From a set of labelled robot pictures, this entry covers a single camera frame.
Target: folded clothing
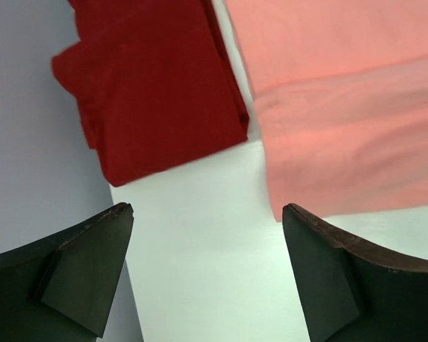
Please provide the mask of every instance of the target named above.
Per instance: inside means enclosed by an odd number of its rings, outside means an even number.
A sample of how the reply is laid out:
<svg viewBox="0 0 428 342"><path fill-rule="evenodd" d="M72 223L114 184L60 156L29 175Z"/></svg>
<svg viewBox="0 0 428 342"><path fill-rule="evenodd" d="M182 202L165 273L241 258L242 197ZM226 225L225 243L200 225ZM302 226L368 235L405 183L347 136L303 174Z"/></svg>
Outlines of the folded clothing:
<svg viewBox="0 0 428 342"><path fill-rule="evenodd" d="M428 204L428 0L226 0L277 220Z"/></svg>
<svg viewBox="0 0 428 342"><path fill-rule="evenodd" d="M118 18L95 15L102 30L83 10L81 41L53 58L53 74L76 97L113 186L247 140L248 114L211 5L134 1Z"/></svg>
<svg viewBox="0 0 428 342"><path fill-rule="evenodd" d="M115 22L133 15L142 0L68 0L74 10L76 29L81 40L97 36Z"/></svg>

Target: white surface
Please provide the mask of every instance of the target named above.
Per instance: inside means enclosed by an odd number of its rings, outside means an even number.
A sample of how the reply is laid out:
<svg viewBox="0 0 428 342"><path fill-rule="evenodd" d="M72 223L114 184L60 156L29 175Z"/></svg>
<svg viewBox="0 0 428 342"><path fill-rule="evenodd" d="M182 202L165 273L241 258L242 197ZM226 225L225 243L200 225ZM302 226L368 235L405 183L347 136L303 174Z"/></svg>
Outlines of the white surface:
<svg viewBox="0 0 428 342"><path fill-rule="evenodd" d="M228 17L214 3L250 107ZM251 130L241 146L111 188L114 202L135 209L127 262L145 342L309 341L268 204L260 134L255 124ZM428 207L328 221L428 259Z"/></svg>

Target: folded red shirt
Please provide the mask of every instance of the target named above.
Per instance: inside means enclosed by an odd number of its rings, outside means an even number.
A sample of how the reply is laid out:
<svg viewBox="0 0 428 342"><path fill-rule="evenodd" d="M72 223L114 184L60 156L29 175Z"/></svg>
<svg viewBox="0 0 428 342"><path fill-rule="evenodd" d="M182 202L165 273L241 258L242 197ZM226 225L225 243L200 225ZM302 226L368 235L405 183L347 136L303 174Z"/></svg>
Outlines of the folded red shirt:
<svg viewBox="0 0 428 342"><path fill-rule="evenodd" d="M113 186L247 140L209 0L70 3L81 41L53 58L53 74Z"/></svg>

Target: pink shirt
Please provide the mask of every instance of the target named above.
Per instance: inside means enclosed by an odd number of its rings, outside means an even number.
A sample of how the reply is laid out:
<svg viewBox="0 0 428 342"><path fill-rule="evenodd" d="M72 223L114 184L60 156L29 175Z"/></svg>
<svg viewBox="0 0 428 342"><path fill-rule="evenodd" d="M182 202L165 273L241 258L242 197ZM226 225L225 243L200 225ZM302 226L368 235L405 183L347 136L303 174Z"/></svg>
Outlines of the pink shirt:
<svg viewBox="0 0 428 342"><path fill-rule="evenodd" d="M428 0L226 0L278 220L428 204Z"/></svg>

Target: gray wall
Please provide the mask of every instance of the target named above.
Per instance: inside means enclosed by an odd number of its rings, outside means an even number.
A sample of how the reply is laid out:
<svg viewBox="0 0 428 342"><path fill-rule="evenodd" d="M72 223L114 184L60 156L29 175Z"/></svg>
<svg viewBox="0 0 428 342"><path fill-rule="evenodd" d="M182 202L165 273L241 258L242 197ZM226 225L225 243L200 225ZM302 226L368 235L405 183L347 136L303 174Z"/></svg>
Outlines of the gray wall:
<svg viewBox="0 0 428 342"><path fill-rule="evenodd" d="M112 205L50 58L76 41L66 0L0 0L0 252ZM141 341L126 266L103 341Z"/></svg>

